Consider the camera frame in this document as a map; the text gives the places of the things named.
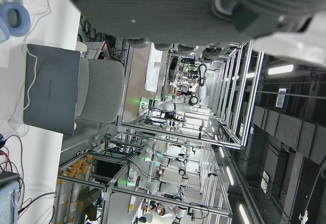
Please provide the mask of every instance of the table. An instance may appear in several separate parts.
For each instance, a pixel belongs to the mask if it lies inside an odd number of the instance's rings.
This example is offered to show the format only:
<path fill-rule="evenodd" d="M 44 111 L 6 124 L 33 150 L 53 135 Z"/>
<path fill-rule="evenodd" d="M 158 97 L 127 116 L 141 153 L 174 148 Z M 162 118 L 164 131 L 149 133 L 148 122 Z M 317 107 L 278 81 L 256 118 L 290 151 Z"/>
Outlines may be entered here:
<path fill-rule="evenodd" d="M 49 0 L 49 4 L 51 13 L 38 21 L 35 29 L 27 37 L 26 43 L 75 50 L 79 10 L 69 0 Z M 24 6 L 31 15 L 32 28 L 39 17 L 48 12 L 47 0 L 24 0 Z M 10 38 L 9 60 L 4 60 L 4 63 L 8 62 L 8 67 L 0 68 L 0 133 L 5 137 L 15 133 L 8 125 L 15 108 L 19 114 L 16 120 L 22 121 L 20 112 L 23 108 L 26 61 L 23 40 L 24 37 Z M 60 133 L 32 126 L 22 138 L 25 200 L 55 190 L 62 138 L 63 135 Z M 10 150 L 10 159 L 21 173 L 19 140 L 12 137 L 6 146 Z M 48 223 L 52 205 L 53 196 L 40 198 L 29 207 L 18 223 Z"/>

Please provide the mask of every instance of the office chair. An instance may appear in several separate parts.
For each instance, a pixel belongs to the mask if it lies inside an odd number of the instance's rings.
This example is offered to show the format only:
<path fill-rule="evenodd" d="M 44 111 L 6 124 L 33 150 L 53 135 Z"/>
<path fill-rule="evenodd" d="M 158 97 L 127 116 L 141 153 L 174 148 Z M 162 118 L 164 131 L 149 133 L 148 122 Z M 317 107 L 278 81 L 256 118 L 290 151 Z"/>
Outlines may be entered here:
<path fill-rule="evenodd" d="M 168 49 L 226 46 L 274 32 L 301 32 L 326 0 L 72 0 L 97 30 Z"/>
<path fill-rule="evenodd" d="M 124 90 L 124 69 L 112 60 L 80 59 L 76 116 L 112 122 L 117 118 Z"/>

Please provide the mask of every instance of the laptop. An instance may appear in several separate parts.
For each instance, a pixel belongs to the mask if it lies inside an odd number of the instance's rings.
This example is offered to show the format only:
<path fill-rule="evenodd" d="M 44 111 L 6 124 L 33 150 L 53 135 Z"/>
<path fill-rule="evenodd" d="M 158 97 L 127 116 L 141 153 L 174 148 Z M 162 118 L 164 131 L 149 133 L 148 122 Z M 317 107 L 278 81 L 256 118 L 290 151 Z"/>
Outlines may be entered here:
<path fill-rule="evenodd" d="M 31 86 L 30 104 L 24 110 L 27 125 L 73 135 L 77 101 L 80 52 L 62 48 L 27 45 L 38 60 L 36 80 Z M 34 79 L 35 57 L 26 54 L 24 107 Z"/>

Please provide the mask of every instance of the electronic device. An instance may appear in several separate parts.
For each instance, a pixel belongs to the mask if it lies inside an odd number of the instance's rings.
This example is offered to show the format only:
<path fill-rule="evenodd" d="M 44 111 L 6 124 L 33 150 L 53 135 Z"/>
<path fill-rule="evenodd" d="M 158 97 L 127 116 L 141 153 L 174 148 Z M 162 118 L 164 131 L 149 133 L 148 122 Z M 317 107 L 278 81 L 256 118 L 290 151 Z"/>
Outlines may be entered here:
<path fill-rule="evenodd" d="M 0 173 L 0 223 L 17 224 L 19 174 Z"/>
<path fill-rule="evenodd" d="M 0 43 L 10 36 L 24 36 L 31 28 L 31 18 L 23 1 L 13 1 L 0 6 Z"/>
<path fill-rule="evenodd" d="M 24 123 L 73 135 L 80 52 L 34 44 L 27 48 Z"/>

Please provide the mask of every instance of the robotic workstation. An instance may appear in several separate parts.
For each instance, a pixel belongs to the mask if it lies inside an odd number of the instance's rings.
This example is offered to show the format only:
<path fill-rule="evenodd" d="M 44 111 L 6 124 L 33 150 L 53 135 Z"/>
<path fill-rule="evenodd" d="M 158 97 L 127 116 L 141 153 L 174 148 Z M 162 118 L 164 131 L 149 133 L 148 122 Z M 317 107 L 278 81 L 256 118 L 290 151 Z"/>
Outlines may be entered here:
<path fill-rule="evenodd" d="M 185 153 L 179 157 L 165 155 L 156 150 L 158 143 L 181 145 Z M 60 184 L 57 192 L 59 196 L 66 196 L 67 199 L 64 201 L 59 199 L 57 202 L 56 221 L 60 221 L 58 218 L 68 216 L 70 220 L 75 218 L 73 223 L 81 223 L 79 220 L 85 220 L 87 216 L 87 211 L 83 207 L 95 201 L 101 215 L 100 223 L 132 223 L 143 199 L 178 206 L 172 224 L 181 223 L 186 214 L 193 215 L 194 211 L 201 211 L 204 215 L 209 213 L 231 218 L 231 210 L 193 206 L 187 202 L 185 188 L 189 176 L 186 166 L 188 156 L 194 147 L 205 150 L 198 145 L 156 138 L 135 131 L 120 132 L 115 136 L 102 138 L 91 150 L 80 152 L 74 159 L 60 166 L 58 174 Z M 79 162 L 80 168 L 86 164 L 90 166 L 87 172 L 82 173 L 82 177 L 72 174 L 79 171 L 77 169 Z M 180 185 L 172 185 L 155 178 L 153 173 L 155 164 L 169 166 L 178 172 Z M 79 192 L 76 192 L 76 186 L 79 186 Z M 135 197 L 132 208 L 131 196 Z"/>

